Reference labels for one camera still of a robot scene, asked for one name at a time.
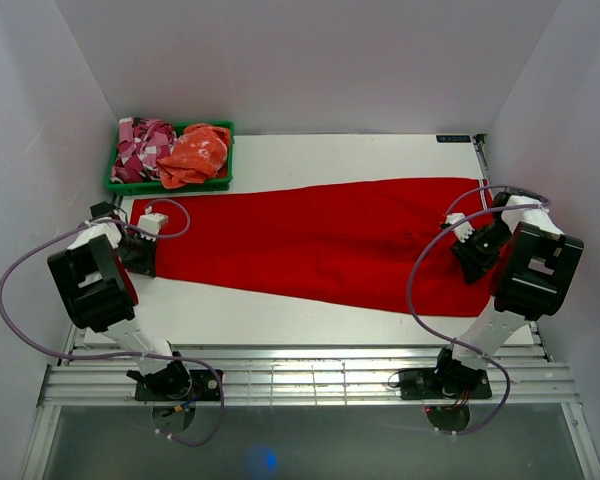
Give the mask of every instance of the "white tabletop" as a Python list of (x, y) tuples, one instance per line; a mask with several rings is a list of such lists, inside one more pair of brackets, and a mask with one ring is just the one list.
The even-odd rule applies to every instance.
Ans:
[[(481, 179), (470, 143), (439, 144), (434, 135), (262, 135), (235, 139), (229, 192), (261, 192), (310, 185), (405, 177)], [(131, 212), (133, 199), (122, 207)], [(258, 292), (132, 275), (136, 314), (148, 333), (177, 346), (441, 345), (411, 315)], [(471, 318), (424, 317), (457, 336)], [(88, 345), (110, 345), (88, 331)], [(508, 345), (533, 345), (529, 328)]]

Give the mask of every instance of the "white robotic arm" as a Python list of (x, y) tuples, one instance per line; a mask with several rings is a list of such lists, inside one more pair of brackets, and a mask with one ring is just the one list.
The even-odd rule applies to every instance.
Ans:
[[(511, 195), (507, 200), (506, 206), (538, 204), (540, 200), (522, 195)], [(453, 224), (463, 218), (461, 213), (454, 213), (447, 217), (447, 223)], [(529, 210), (509, 210), (500, 214), (501, 221), (508, 227), (510, 235), (513, 235), (521, 222), (528, 225), (534, 225), (540, 229), (543, 234), (551, 236), (556, 240), (563, 235), (562, 230), (555, 226), (549, 217), (549, 211), (545, 208)], [(454, 230), (458, 242), (464, 244), (469, 240), (473, 227), (467, 222)], [(491, 356), (513, 335), (518, 329), (528, 324), (524, 315), (512, 311), (497, 311), (495, 309), (495, 298), (491, 298), (489, 303), (478, 316), (476, 321), (469, 329), (458, 337), (458, 340), (473, 345), (484, 353), (484, 356)], [(484, 356), (460, 345), (453, 346), (454, 360), (458, 360), (464, 366), (474, 370), (486, 370), (487, 362)]]
[[(79, 328), (102, 333), (125, 351), (141, 352), (143, 356), (134, 357), (138, 371), (130, 371), (128, 376), (147, 390), (174, 400), (186, 397), (192, 379), (181, 362), (144, 356), (174, 356), (177, 352), (166, 340), (153, 338), (141, 328), (134, 311), (137, 294), (126, 272), (155, 272), (155, 238), (104, 222), (118, 220), (109, 204), (92, 207), (92, 216), (89, 228), (47, 261), (69, 317)], [(167, 221), (166, 215), (148, 211), (138, 226), (157, 235)]]
[[(507, 189), (494, 198), (494, 207), (544, 205), (546, 199), (530, 192)], [(444, 227), (464, 217), (454, 213)], [(584, 249), (581, 240), (565, 235), (551, 221), (546, 208), (499, 212), (478, 230), (469, 223), (454, 229), (451, 248), (472, 284), (495, 268), (491, 299), (476, 321), (444, 347), (433, 369), (400, 372), (401, 397), (491, 398), (486, 358), (529, 321), (555, 314), (562, 305)], [(462, 346), (470, 345), (481, 353)]]

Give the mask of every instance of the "green plastic crate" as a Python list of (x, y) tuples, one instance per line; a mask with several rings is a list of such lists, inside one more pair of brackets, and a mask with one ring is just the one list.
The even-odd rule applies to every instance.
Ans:
[(116, 142), (113, 146), (113, 153), (111, 154), (111, 160), (107, 167), (106, 176), (104, 179), (104, 187), (107, 190), (111, 190), (118, 195), (153, 195), (158, 193), (182, 193), (182, 192), (210, 192), (218, 190), (228, 190), (229, 182), (233, 178), (232, 166), (233, 166), (233, 122), (219, 121), (219, 122), (187, 122), (187, 123), (174, 123), (172, 124), (176, 130), (176, 135), (182, 135), (182, 132), (189, 125), (196, 123), (207, 123), (216, 127), (228, 128), (231, 131), (231, 144), (229, 145), (229, 152), (227, 154), (227, 161), (224, 166), (218, 171), (216, 178), (210, 178), (204, 183), (191, 183), (180, 188), (164, 188), (160, 182), (142, 182), (142, 183), (113, 183), (111, 182), (111, 169), (116, 161), (118, 155), (118, 134), (116, 134)]

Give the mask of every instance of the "orange cloth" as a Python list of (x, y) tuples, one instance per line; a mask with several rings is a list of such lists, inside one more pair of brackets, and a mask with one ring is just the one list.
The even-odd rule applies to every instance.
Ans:
[(171, 156), (157, 160), (160, 181), (165, 188), (203, 183), (215, 178), (227, 161), (231, 132), (204, 123), (189, 125), (176, 141)]

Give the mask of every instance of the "white backdrop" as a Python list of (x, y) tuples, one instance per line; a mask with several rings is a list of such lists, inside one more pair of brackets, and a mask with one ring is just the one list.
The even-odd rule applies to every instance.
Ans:
[(492, 180), (552, 198), (585, 251), (563, 308), (538, 326), (567, 360), (600, 456), (600, 0), (563, 0), (487, 137)]
[[(104, 198), (114, 131), (53, 1), (0, 0), (0, 276)], [(44, 254), (7, 284), (7, 308), (36, 340), (62, 348), (71, 322)], [(18, 477), (46, 364), (0, 319), (0, 480)]]
[(486, 131), (559, 0), (56, 0), (114, 113)]

